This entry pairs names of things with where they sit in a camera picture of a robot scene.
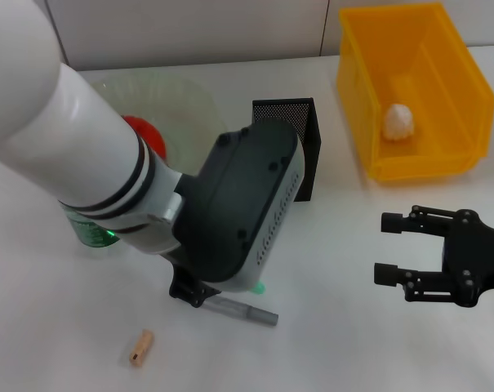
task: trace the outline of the white tabletop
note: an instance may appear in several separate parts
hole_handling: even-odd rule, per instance
[[[494,89],[494,47],[472,49]],[[472,208],[494,227],[494,129],[473,171],[423,185],[368,180],[335,89],[337,57],[170,68],[211,92],[230,130],[251,101],[315,100],[321,156],[313,200],[294,204],[263,296],[276,328],[168,296],[171,266],[118,243],[78,244],[56,201],[0,166],[0,391],[494,391],[494,292],[477,307],[408,304],[373,284],[375,262],[439,270],[442,239],[380,233],[382,212]],[[83,75],[89,81],[112,72]],[[145,365],[129,345],[156,334]]]

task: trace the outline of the black mesh pen holder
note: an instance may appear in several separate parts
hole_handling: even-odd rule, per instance
[[[252,122],[255,123],[262,118],[279,118],[296,129],[305,153],[305,177],[294,201],[308,202],[312,197],[315,169],[321,149],[321,135],[314,99],[252,101]]]

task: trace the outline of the red object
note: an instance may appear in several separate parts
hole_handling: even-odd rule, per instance
[[[167,151],[165,150],[165,142],[159,131],[145,121],[143,118],[133,116],[122,116],[123,119],[129,124],[143,140],[147,142],[151,149],[161,157],[161,159],[167,159]]]

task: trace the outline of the green bottle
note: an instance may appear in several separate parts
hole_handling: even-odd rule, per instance
[[[62,205],[65,215],[69,219],[78,239],[88,247],[107,247],[119,241],[112,231],[99,227],[92,220],[81,216],[76,211]]]

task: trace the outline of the yellow plastic bin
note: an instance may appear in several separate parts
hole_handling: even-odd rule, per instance
[[[346,8],[340,22],[337,89],[370,177],[453,175],[487,155],[494,95],[441,4]],[[412,137],[382,137],[391,104],[412,111]]]

